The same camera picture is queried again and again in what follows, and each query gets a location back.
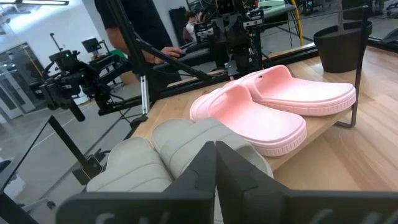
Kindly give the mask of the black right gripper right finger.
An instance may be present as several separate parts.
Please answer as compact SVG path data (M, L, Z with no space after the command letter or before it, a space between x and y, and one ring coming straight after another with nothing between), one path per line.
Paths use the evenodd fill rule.
M398 224L398 192L292 190L215 145L225 224Z

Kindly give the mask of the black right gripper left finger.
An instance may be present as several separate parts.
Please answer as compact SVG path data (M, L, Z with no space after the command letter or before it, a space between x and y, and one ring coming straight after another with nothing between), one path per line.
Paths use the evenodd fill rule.
M99 192L72 196L56 224L212 224L216 146L206 142L190 165L161 193Z

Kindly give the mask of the grey foam slide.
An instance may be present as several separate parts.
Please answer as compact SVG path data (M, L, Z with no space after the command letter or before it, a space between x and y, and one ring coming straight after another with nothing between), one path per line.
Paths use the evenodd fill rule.
M263 173L273 177L265 158L243 137L214 118L196 123L174 118L156 126L152 144L173 178L178 178L189 166L206 142L222 141Z
M143 138L131 138L111 150L106 170L88 182L86 191L162 192L172 182L150 143Z

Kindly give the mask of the pink foam slide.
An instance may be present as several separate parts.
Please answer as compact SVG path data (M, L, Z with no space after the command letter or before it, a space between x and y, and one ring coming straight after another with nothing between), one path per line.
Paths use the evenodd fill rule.
M266 157L286 155L307 137L307 124L300 115L254 102L242 85L218 88L197 98L191 105L190 118L195 122L217 119Z
M252 72L230 85L245 86L260 105L303 116L337 114L356 102L354 85L295 78L285 65Z

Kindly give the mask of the person's forearm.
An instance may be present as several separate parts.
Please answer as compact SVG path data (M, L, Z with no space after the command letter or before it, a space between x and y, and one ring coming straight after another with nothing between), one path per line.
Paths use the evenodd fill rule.
M106 29L106 33L108 35L108 39L111 43L111 45L124 52L128 56L130 56L130 51L123 39L123 36L121 34L121 31L119 30L118 27L111 27ZM142 52L144 55L144 58L146 62L152 63L152 64L159 64L162 63L162 60L160 58L157 58L155 55L152 55L146 51Z

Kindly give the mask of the person's hand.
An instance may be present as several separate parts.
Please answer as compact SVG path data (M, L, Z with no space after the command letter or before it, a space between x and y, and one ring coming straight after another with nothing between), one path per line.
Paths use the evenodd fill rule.
M179 47L164 47L161 52L169 57L174 59L180 58L182 54L182 50ZM155 64L163 64L164 60L161 58L156 57L154 60Z

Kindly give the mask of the person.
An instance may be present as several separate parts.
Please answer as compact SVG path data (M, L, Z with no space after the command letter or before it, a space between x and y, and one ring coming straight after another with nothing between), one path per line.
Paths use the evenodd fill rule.
M174 47L152 0L120 0L120 2L129 22L141 39L159 51L164 47ZM95 0L95 7L105 30L118 27L106 0Z
M187 18L186 30L192 37L192 40L196 42L197 39L195 35L195 24L197 23L197 16L193 11L187 11L185 13L185 16Z

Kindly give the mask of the green plant in black pot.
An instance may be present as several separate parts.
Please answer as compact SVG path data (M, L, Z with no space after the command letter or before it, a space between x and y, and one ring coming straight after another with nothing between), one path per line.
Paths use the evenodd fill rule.
M365 1L338 0L336 24L314 33L314 44L325 72L357 69L373 31L373 22L369 20L371 8Z

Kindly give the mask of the black monitor on stand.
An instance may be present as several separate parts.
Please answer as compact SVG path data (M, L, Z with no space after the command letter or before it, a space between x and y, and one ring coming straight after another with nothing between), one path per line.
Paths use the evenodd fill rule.
M96 37L84 40L82 45L88 53L97 52L99 49L101 49L100 42Z

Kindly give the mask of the glass door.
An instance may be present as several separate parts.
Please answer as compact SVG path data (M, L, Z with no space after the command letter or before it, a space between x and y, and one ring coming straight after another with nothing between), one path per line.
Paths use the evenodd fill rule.
M0 52L0 110L7 119L24 116L42 106L43 101L35 92L42 69L26 42Z

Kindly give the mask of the ceiling light bar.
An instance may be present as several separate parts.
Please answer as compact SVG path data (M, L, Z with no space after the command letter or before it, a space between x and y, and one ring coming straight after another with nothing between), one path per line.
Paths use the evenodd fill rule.
M43 6L67 6L68 1L62 0L0 0L0 5L43 5Z

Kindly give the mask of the wooden shelf with black frame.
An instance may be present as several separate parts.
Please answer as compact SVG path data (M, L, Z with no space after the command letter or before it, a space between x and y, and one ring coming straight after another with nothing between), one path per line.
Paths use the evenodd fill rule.
M170 106L177 97L188 96L198 93L200 90L205 88L211 88L210 83L200 83L198 80L185 80L181 83L174 83L169 87L168 91L176 91L176 93L166 93L160 100L153 101L151 104L152 109L146 115L148 120L141 123L133 123L131 130L127 134L129 137L148 137L155 125L165 121L165 118L161 118L157 115L157 112L163 113L166 107ZM291 159L296 153L305 148L314 139L319 137L333 125L340 126L343 128L352 128L356 124L356 114L358 110L358 101L354 105L342 112L328 116L306 116L307 122L307 138L299 147L285 156L274 157L270 159L270 165L273 170L277 170L280 166ZM72 141L64 127L58 122L56 117L49 116L45 118L34 131L30 133L30 137L27 140L27 145L18 151L15 158L11 159L9 167L5 168L0 172L0 224L39 224L37 220L31 217L30 210L34 210L36 207L40 207L42 204L49 203L49 209L54 210L56 205L49 200L46 196L42 196L38 201L26 205L25 207L20 206L15 200L9 197L5 193L5 189L8 183L11 181L12 176L17 174L17 171L21 164L23 164L27 155L31 150L37 147L37 139L40 137L42 132L50 126L53 129L53 133L56 134L63 142L65 147L74 153L75 159L79 163L85 163L86 157L79 151L79 148Z

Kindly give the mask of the silver frame bracket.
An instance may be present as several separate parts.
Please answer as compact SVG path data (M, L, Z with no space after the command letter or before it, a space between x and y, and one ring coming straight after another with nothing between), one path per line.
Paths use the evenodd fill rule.
M145 75L140 76L141 83L141 101L142 101L142 114L145 116L150 109L149 106L149 91L147 86L147 78Z

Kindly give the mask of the black metal table frame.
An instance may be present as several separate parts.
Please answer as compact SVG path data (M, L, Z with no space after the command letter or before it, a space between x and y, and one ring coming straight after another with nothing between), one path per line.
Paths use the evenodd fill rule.
M278 9L277 12L264 13L262 9L255 9L245 12L243 9L242 0L227 0L227 3L235 4L232 12L224 14L218 11L211 15L204 22L199 22L199 25L193 25L194 36L198 38L195 26L209 27L213 21L222 19L222 16L229 16L235 19L235 23L242 28L237 32L242 31L245 40L249 40L247 30L243 28L243 24L260 20L260 23L253 25L249 29L263 29L278 26L282 23L288 23L286 20L270 19L278 17L279 14L286 14L285 9ZM220 81L211 81L210 75L204 72L194 70L191 66L199 65L195 62L197 58L209 56L209 54L199 54L199 56L182 56L182 49L172 46L170 37L164 27L163 22L155 8L152 0L95 0L95 6L103 21L108 39L111 45L127 55L127 59L131 64L131 70L137 75L138 79L146 77L149 81L149 98L152 101L196 90L204 86L214 85ZM265 18L253 19L252 14L258 13L259 16ZM371 45L376 44L376 47L387 47L387 50L392 50L396 47L398 50L398 27L391 30L383 39L371 40ZM188 81L188 84L177 84L177 87L166 87L166 85L174 83L179 75L178 73L167 73L162 69L170 69L174 67L175 70L189 70L188 75L199 79L196 81ZM128 99L125 103L109 104L100 106L99 115L106 115L116 111L124 110L126 108L142 104L143 100L138 100L138 97Z

